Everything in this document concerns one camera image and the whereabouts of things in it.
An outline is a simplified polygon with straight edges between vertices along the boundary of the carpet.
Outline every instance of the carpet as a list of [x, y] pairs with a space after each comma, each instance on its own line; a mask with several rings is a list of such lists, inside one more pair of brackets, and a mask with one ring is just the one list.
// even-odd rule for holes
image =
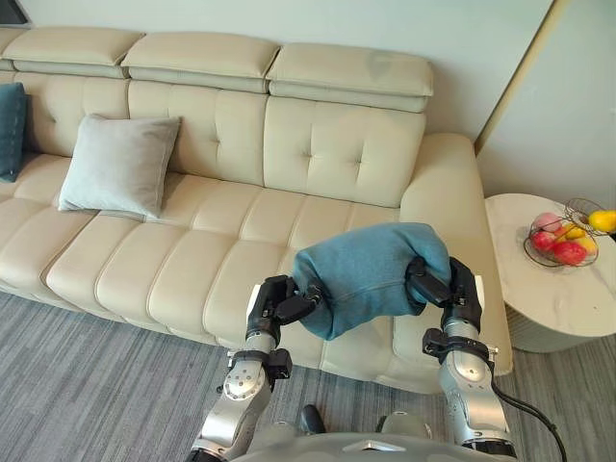
[[[183, 461], [227, 371], [226, 350], [0, 293], [0, 461]], [[616, 339], [552, 354], [515, 351], [505, 392], [541, 408], [571, 461], [616, 460]], [[315, 403], [330, 431], [373, 431], [394, 410], [447, 440], [445, 403], [294, 368], [260, 426]], [[520, 460], [557, 461], [552, 437], [505, 405]]]

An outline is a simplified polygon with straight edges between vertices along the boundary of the light gray pillow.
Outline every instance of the light gray pillow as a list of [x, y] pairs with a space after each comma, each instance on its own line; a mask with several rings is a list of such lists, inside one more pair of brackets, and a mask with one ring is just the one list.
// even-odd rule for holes
[[86, 115], [59, 210], [117, 210], [156, 218], [179, 125], [178, 117], [111, 120]]

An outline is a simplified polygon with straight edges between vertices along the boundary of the wall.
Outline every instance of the wall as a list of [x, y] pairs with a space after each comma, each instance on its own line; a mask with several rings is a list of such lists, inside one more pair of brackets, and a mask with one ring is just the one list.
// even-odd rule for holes
[[405, 51], [432, 61], [428, 131], [481, 130], [550, 0], [20, 0], [35, 25], [198, 30]]
[[570, 2], [478, 161], [486, 195], [616, 208], [616, 1]]

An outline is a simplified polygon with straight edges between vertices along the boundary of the throw pillow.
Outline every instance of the throw pillow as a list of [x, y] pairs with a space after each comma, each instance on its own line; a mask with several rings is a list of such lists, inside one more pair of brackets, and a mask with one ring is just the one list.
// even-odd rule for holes
[[14, 182], [21, 169], [26, 93], [20, 83], [0, 85], [0, 180]]
[[116, 210], [156, 218], [179, 124], [177, 117], [111, 120], [86, 115], [59, 210]]

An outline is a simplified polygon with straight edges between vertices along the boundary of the black cable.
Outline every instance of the black cable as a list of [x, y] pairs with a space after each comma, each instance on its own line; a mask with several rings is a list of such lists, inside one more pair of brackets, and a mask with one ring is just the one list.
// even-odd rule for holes
[[556, 440], [556, 443], [558, 444], [558, 450], [560, 450], [560, 458], [562, 459], [562, 462], [567, 462], [567, 452], [565, 450], [565, 446], [562, 444], [562, 440], [560, 439], [560, 435], [558, 434], [556, 425], [554, 425], [552, 421], [550, 421], [550, 419], [548, 419], [548, 417], [543, 412], [541, 412], [532, 404], [529, 404], [525, 401], [522, 401], [521, 399], [517, 399], [506, 394], [497, 386], [496, 382], [494, 381], [494, 373], [492, 374], [492, 389], [494, 390], [494, 393], [496, 393], [497, 396], [504, 402], [506, 402], [510, 406], [516, 407], [521, 411], [530, 414], [531, 416], [538, 419], [539, 422], [541, 422], [543, 425], [545, 425]]

